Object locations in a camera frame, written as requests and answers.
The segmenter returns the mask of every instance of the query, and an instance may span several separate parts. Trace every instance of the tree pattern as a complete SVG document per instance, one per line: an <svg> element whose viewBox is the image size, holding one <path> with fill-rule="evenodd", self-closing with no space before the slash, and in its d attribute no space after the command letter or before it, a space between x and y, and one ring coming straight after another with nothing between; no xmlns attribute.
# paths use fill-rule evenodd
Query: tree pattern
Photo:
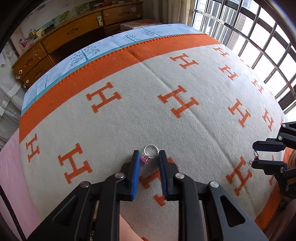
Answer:
<svg viewBox="0 0 296 241"><path fill-rule="evenodd" d="M90 60L95 54L97 54L100 50L94 45L88 45L85 48L77 51L73 54L73 57L70 58L71 63L70 66L77 64L81 60L88 61Z"/></svg>

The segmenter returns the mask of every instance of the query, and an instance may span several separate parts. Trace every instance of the pink charm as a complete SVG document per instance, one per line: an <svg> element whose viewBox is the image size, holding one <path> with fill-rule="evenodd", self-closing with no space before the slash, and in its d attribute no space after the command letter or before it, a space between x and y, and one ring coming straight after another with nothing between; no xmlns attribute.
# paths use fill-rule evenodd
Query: pink charm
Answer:
<svg viewBox="0 0 296 241"><path fill-rule="evenodd" d="M140 159L141 159L141 161L143 163L148 163L149 157L148 156L142 156Z"/></svg>

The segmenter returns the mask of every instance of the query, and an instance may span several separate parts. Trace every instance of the wooden dresser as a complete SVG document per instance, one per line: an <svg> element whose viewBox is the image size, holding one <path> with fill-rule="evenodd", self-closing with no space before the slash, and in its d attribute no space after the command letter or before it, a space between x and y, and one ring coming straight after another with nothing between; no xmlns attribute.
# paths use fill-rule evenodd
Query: wooden dresser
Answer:
<svg viewBox="0 0 296 241"><path fill-rule="evenodd" d="M112 4L70 18L38 38L12 66L30 87L44 73L79 49L116 34L120 24L142 19L142 2Z"/></svg>

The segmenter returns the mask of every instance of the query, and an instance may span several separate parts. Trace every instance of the drawer handle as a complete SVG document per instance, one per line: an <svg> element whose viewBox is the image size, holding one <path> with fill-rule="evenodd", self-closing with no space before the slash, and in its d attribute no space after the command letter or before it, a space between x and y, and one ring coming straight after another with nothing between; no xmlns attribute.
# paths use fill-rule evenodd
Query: drawer handle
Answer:
<svg viewBox="0 0 296 241"><path fill-rule="evenodd" d="M33 58L29 59L26 64L25 64L25 67L27 67L28 65L31 65L33 62Z"/></svg>
<svg viewBox="0 0 296 241"><path fill-rule="evenodd" d="M42 72L41 71L37 72L36 75L34 76L34 79L40 77L41 75L42 75Z"/></svg>
<svg viewBox="0 0 296 241"><path fill-rule="evenodd" d="M70 35L70 34L76 32L77 30L78 30L78 28L74 28L74 29L70 30L69 32L67 32L67 35Z"/></svg>
<svg viewBox="0 0 296 241"><path fill-rule="evenodd" d="M118 14L118 16L123 16L123 15L128 15L128 14L129 14L129 12L121 12Z"/></svg>

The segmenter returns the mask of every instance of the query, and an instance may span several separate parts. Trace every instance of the blanket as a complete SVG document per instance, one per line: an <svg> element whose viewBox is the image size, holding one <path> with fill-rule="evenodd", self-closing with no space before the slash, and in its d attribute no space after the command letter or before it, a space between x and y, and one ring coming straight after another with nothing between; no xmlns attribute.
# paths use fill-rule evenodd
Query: blanket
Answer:
<svg viewBox="0 0 296 241"><path fill-rule="evenodd" d="M81 181L104 181L133 150L154 144L193 180L219 182L264 229L281 197L275 179L251 168L252 143L277 135L287 121L283 111L217 40L197 31L162 37L157 28L145 30L158 36L93 57L31 98L20 149L40 218ZM101 43L92 46L100 50ZM88 49L65 61L86 60ZM282 160L284 153L259 155ZM156 160L141 167L139 182L136 200L121 202L122 217L144 239L177 240L178 203L164 200Z"/></svg>

